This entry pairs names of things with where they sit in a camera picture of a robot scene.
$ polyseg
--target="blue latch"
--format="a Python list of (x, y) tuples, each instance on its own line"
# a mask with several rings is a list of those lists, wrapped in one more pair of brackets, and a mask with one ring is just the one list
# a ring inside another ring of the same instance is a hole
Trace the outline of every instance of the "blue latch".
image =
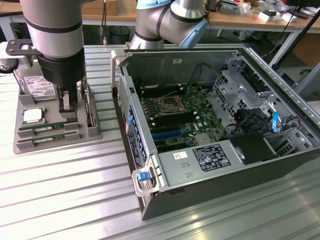
[(151, 174), (150, 172), (140, 172), (137, 174), (139, 182), (147, 181), (151, 179)]
[(279, 113), (276, 111), (273, 115), (273, 121), (272, 121), (272, 129), (275, 133), (278, 132), (278, 128), (277, 128), (278, 117), (279, 117)]

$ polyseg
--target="blue ram slot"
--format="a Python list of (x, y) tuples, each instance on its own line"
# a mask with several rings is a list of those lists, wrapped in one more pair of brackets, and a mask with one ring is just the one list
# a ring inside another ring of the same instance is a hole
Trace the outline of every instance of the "blue ram slot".
[(157, 140), (157, 139), (166, 139), (166, 138), (170, 138), (170, 137), (182, 136), (185, 133), (185, 131), (186, 131), (186, 129), (182, 129), (179, 131), (161, 133), (161, 134), (153, 135), (152, 138), (154, 140)]

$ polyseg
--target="white object on desk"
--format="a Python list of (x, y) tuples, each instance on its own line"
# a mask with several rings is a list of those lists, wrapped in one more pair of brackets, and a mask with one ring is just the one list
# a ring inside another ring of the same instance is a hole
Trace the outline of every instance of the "white object on desk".
[(280, 16), (281, 16), (281, 14), (279, 12), (277, 12), (275, 16), (268, 16), (267, 14), (260, 12), (258, 15), (258, 18), (264, 22), (267, 22), (267, 21), (279, 20)]
[(285, 13), (285, 14), (282, 15), (282, 19), (285, 20), (288, 23), (289, 22), (292, 23), (297, 19), (297, 17), (296, 16), (292, 16), (291, 13)]

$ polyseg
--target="aluminum extrusion table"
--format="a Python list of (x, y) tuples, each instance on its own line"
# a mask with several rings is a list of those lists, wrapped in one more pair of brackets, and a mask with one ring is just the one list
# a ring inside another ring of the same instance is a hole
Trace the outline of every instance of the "aluminum extrusion table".
[(103, 139), (82, 147), (13, 154), (19, 87), (12, 75), (0, 77), (0, 239), (320, 238), (316, 160), (284, 178), (141, 221), (112, 101), (111, 50), (85, 48)]

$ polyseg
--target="cpu socket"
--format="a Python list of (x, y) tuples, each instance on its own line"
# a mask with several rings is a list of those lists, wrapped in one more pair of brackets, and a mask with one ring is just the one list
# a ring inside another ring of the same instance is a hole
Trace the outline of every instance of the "cpu socket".
[(184, 112), (186, 110), (179, 96), (158, 97), (156, 101), (163, 114)]

